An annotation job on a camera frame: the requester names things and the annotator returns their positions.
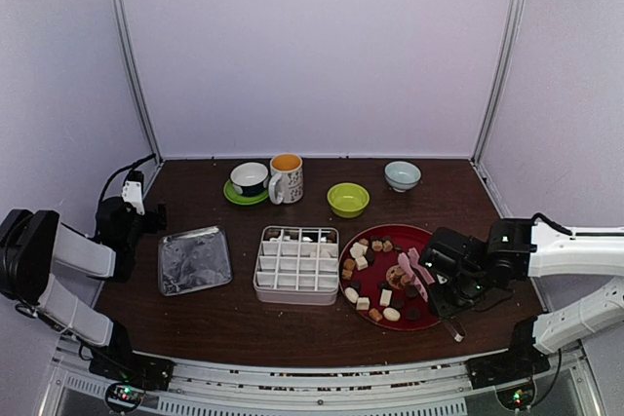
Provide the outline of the pink metal tongs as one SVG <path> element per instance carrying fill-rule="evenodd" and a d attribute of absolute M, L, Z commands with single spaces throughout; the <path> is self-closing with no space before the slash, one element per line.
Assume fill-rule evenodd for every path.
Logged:
<path fill-rule="evenodd" d="M 422 297 L 426 305 L 429 305 L 428 285 L 435 282 L 431 274 L 422 267 L 419 261 L 420 255 L 415 247 L 410 247 L 407 251 L 401 252 L 398 256 L 398 263 L 405 273 L 409 276 L 410 283 L 415 287 L 418 294 Z M 461 324 L 457 324 L 451 320 L 440 319 L 441 324 L 457 343 L 465 338 L 465 330 Z"/>

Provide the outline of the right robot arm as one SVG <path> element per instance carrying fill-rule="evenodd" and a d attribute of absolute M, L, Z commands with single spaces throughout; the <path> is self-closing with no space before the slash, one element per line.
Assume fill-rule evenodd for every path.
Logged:
<path fill-rule="evenodd" d="M 623 320 L 623 230 L 565 227 L 541 213 L 494 222 L 486 240 L 437 229 L 419 255 L 434 278 L 430 312 L 448 319 L 475 308 L 490 290 L 556 275 L 605 276 L 608 283 L 564 308 L 518 322 L 507 350 L 469 359 L 473 386 L 549 369 L 566 345 Z"/>

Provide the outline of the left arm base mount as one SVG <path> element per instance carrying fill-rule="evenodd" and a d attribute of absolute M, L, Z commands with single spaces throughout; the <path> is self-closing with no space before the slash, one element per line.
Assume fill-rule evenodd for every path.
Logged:
<path fill-rule="evenodd" d="M 104 402 L 110 410 L 127 414 L 138 409 L 148 392 L 166 391 L 175 364 L 169 359 L 136 355 L 135 367 L 114 363 L 105 357 L 93 357 L 89 371 L 110 380 L 104 390 Z"/>

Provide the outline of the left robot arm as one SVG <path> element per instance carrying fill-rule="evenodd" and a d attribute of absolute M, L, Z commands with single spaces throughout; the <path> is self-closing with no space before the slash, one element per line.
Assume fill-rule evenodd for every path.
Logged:
<path fill-rule="evenodd" d="M 97 312 L 74 282 L 127 282 L 145 234 L 167 226 L 164 206 L 146 212 L 119 197 L 99 203 L 89 237 L 54 210 L 14 208 L 1 222 L 1 293 L 19 312 L 69 331 L 89 346 L 120 381 L 134 379 L 140 361 L 128 331 Z"/>

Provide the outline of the bunny tin lid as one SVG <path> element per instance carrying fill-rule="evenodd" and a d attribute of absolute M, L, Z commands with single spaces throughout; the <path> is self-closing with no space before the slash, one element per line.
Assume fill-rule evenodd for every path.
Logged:
<path fill-rule="evenodd" d="M 211 226 L 163 237 L 158 243 L 158 287 L 165 297 L 229 284 L 233 269 L 225 230 Z"/>

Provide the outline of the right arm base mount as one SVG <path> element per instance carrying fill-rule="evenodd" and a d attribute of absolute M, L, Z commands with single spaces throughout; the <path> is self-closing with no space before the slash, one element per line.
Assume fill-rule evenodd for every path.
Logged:
<path fill-rule="evenodd" d="M 537 402 L 536 375 L 550 369 L 548 357 L 521 357 L 511 352 L 469 359 L 468 377 L 474 390 L 493 387 L 506 410 L 528 410 Z"/>

